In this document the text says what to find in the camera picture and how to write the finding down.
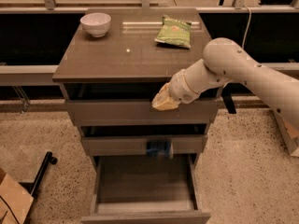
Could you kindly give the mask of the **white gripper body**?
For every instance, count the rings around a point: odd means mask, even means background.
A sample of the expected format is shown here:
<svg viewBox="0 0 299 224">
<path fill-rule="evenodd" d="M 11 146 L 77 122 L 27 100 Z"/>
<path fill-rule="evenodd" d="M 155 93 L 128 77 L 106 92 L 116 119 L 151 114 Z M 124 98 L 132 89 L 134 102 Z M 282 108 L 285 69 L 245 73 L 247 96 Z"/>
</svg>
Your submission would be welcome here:
<svg viewBox="0 0 299 224">
<path fill-rule="evenodd" d="M 199 94 L 189 87 L 185 69 L 180 70 L 172 76 L 168 89 L 169 95 L 175 101 L 182 104 L 189 104 L 199 97 Z"/>
</svg>

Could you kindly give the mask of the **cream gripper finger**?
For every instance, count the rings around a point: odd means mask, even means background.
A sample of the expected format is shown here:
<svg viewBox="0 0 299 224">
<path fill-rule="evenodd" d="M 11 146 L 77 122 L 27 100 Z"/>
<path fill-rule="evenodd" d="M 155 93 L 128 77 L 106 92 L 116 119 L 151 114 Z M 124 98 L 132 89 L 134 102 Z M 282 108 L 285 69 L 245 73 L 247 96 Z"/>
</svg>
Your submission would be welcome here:
<svg viewBox="0 0 299 224">
<path fill-rule="evenodd" d="M 159 110 L 172 110 L 178 108 L 179 101 L 172 98 L 167 91 L 156 94 L 152 101 L 152 107 Z"/>
<path fill-rule="evenodd" d="M 165 100 L 169 98 L 169 84 L 165 83 L 156 95 L 158 100 Z"/>
</svg>

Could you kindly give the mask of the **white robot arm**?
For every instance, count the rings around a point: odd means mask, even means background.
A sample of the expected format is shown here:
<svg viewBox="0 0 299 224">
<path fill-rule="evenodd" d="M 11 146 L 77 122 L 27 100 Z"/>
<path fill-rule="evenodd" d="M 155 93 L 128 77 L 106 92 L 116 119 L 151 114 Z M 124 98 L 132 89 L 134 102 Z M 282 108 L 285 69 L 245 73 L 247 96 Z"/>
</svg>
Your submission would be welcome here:
<svg viewBox="0 0 299 224">
<path fill-rule="evenodd" d="M 201 93 L 230 81 L 245 85 L 294 128 L 299 128 L 299 80 L 262 65 L 228 38 L 208 42 L 203 58 L 175 73 L 152 101 L 164 111 L 189 104 Z"/>
</svg>

